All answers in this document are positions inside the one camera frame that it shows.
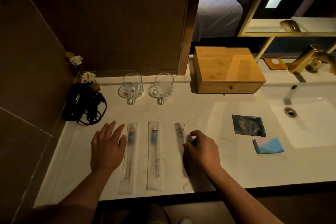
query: hand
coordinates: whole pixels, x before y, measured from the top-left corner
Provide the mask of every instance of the hand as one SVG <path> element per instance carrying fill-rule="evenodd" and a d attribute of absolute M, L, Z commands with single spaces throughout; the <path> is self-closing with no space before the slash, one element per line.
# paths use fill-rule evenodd
<path fill-rule="evenodd" d="M 196 146 L 189 142 L 183 146 L 190 152 L 194 162 L 199 164 L 207 174 L 221 169 L 218 147 L 215 141 L 199 130 L 192 131 L 190 135 L 196 136 Z"/>
<path fill-rule="evenodd" d="M 124 158 L 126 136 L 120 138 L 125 125 L 120 125 L 113 133 L 116 121 L 106 123 L 101 131 L 97 131 L 91 142 L 91 170 L 103 171 L 108 175 L 120 165 Z"/>

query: person's left hand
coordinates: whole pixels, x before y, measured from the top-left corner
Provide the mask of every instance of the person's left hand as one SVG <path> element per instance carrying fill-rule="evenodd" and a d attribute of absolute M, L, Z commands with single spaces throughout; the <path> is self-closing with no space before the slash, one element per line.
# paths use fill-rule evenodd
<path fill-rule="evenodd" d="M 103 171 L 109 175 L 120 165 L 124 158 L 126 136 L 120 138 L 125 125 L 120 125 L 112 134 L 116 121 L 106 123 L 97 131 L 91 142 L 91 170 Z"/>

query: bed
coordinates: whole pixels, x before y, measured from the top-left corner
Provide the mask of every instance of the bed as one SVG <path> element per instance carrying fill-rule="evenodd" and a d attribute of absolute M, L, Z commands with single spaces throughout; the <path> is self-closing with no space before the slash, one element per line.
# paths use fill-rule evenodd
<path fill-rule="evenodd" d="M 192 40 L 235 36 L 242 14 L 237 0 L 199 0 Z"/>

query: black packet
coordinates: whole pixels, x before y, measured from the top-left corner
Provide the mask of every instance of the black packet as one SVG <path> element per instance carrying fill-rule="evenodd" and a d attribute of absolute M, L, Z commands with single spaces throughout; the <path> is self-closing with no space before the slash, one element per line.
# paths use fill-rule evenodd
<path fill-rule="evenodd" d="M 232 115 L 234 132 L 240 135 L 266 137 L 261 117 Z"/>

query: wooden box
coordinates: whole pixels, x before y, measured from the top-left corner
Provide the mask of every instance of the wooden box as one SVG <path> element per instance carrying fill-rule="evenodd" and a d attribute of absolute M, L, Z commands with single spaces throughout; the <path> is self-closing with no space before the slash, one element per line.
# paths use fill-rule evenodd
<path fill-rule="evenodd" d="M 255 93 L 266 82 L 248 48 L 196 47 L 199 93 Z"/>

